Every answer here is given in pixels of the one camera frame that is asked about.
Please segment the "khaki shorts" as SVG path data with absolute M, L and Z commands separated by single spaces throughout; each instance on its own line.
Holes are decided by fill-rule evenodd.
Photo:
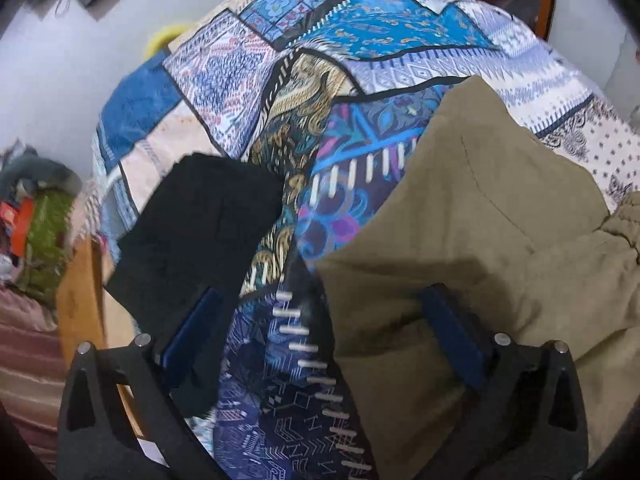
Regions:
M 447 286 L 521 344 L 565 341 L 599 457 L 639 396 L 639 195 L 605 203 L 589 172 L 511 118 L 488 84 L 451 89 L 405 175 L 316 265 L 378 474 L 410 479 L 454 428 L 463 388 L 421 312 Z

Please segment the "pink striped curtain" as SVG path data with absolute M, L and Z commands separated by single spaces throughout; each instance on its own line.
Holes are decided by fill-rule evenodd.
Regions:
M 58 326 L 38 301 L 1 289 L 1 405 L 30 450 L 55 471 L 66 365 Z

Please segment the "wooden bedside board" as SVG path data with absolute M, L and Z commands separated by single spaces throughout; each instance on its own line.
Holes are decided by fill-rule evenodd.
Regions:
M 58 334 L 64 362 L 70 364 L 84 341 L 97 349 L 125 347 L 136 336 L 134 320 L 103 287 L 113 263 L 94 237 L 78 240 L 56 291 Z

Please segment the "green laundry basket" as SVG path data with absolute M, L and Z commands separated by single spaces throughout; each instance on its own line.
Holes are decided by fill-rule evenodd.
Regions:
M 27 296 L 48 308 L 54 306 L 56 290 L 65 273 L 67 217 L 73 200 L 57 190 L 47 190 L 35 199 L 24 266 L 16 284 Z

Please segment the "black folded garment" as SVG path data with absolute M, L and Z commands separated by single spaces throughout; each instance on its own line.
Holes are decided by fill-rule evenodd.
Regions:
M 283 179 L 237 160 L 183 157 L 160 182 L 132 230 L 106 289 L 154 337 L 175 327 L 204 289 L 221 296 L 208 338 L 170 395 L 182 416 L 217 401 L 222 347 L 262 237 L 282 211 Z

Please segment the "pile of clothes and boxes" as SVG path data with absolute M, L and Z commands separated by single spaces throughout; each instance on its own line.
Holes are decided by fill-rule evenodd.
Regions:
M 26 238 L 35 213 L 35 201 L 44 192 L 75 197 L 81 180 L 66 166 L 42 157 L 17 139 L 1 152 L 1 281 L 16 276 L 25 255 Z

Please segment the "yellow foam tube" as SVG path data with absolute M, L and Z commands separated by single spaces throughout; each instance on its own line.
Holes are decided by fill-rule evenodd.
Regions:
M 167 47 L 172 40 L 178 38 L 188 28 L 189 25 L 187 24 L 172 24 L 164 26 L 157 32 L 154 32 L 144 47 L 143 59 L 147 61 L 154 55 L 157 55 L 160 50 Z

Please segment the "blue patchwork quilt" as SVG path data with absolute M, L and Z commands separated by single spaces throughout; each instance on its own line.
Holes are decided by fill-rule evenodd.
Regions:
M 93 141 L 100 228 L 119 241 L 169 171 L 203 154 L 282 177 L 231 315 L 217 401 L 184 417 L 233 479 L 384 479 L 317 262 L 405 175 L 446 94 L 477 77 L 585 168 L 605 203 L 639 195 L 639 136 L 515 15 L 482 0 L 226 0 L 115 89 Z

